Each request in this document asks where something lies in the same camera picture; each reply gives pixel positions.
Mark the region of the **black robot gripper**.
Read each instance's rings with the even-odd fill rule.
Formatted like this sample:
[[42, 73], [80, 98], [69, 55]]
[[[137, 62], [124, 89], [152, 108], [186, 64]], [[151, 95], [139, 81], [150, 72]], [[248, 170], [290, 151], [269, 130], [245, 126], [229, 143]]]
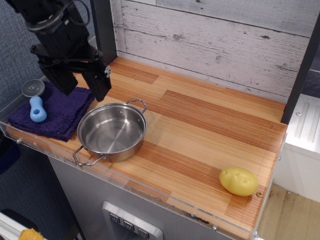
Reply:
[[44, 75], [68, 96], [78, 81], [72, 72], [83, 72], [89, 89], [102, 102], [112, 88], [110, 68], [102, 53], [88, 42], [89, 32], [83, 23], [37, 23], [29, 26], [40, 44], [30, 51], [37, 55]]

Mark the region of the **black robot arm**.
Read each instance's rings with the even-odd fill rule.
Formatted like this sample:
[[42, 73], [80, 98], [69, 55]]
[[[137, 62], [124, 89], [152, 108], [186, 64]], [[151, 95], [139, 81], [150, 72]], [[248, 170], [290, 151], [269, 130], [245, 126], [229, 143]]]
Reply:
[[109, 66], [103, 53], [89, 43], [87, 23], [72, 0], [9, 0], [21, 14], [26, 28], [39, 44], [30, 48], [37, 55], [44, 75], [65, 95], [77, 86], [74, 73], [82, 74], [95, 99], [101, 102], [112, 88]]

